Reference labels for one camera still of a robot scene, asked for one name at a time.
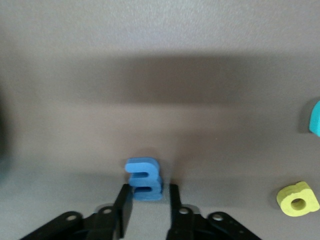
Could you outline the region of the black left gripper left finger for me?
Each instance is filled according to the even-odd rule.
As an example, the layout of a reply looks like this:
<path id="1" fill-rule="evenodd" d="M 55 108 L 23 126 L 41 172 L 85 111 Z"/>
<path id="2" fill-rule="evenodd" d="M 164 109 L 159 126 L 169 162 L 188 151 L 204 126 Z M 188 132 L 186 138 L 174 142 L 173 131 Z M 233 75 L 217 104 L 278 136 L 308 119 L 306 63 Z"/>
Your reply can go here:
<path id="1" fill-rule="evenodd" d="M 133 191 L 124 184 L 110 206 L 100 208 L 93 216 L 92 227 L 84 240 L 120 240 L 124 238 L 133 208 Z"/>

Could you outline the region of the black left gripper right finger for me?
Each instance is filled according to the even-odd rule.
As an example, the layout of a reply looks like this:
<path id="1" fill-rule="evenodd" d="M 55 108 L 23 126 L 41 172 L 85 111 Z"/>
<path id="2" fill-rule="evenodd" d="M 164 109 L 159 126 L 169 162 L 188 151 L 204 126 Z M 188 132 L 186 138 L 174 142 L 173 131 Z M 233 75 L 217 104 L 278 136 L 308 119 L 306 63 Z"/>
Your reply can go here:
<path id="1" fill-rule="evenodd" d="M 179 187 L 169 185 L 171 225 L 166 240 L 213 240 L 207 220 L 182 204 Z"/>

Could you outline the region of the blue letter m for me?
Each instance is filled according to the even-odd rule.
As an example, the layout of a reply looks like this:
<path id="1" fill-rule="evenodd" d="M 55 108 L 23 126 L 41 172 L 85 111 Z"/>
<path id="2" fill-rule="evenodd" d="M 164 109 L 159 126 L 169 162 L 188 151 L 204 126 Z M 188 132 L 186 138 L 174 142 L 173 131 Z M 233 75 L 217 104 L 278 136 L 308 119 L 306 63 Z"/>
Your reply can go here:
<path id="1" fill-rule="evenodd" d="M 152 157 L 132 157 L 125 164 L 130 173 L 129 185 L 133 188 L 133 198 L 137 201 L 159 201 L 163 198 L 163 181 L 160 165 Z"/>

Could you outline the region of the yellow letter a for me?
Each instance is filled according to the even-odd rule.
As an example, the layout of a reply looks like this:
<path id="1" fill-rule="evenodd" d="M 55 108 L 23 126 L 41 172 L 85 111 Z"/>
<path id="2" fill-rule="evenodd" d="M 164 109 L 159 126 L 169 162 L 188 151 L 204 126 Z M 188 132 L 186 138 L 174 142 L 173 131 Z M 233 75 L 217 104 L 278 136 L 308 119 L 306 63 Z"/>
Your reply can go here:
<path id="1" fill-rule="evenodd" d="M 276 201 L 282 212 L 289 217 L 301 217 L 320 210 L 315 193 L 305 181 L 281 189 Z"/>

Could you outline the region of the teal letter p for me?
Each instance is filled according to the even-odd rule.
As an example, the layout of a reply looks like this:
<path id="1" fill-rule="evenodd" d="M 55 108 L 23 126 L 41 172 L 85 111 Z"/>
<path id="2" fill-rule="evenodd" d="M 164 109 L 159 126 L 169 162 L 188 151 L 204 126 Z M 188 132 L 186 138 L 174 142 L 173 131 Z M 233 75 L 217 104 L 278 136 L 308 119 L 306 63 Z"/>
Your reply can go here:
<path id="1" fill-rule="evenodd" d="M 309 131 L 320 138 L 320 100 L 312 108 L 309 119 Z"/>

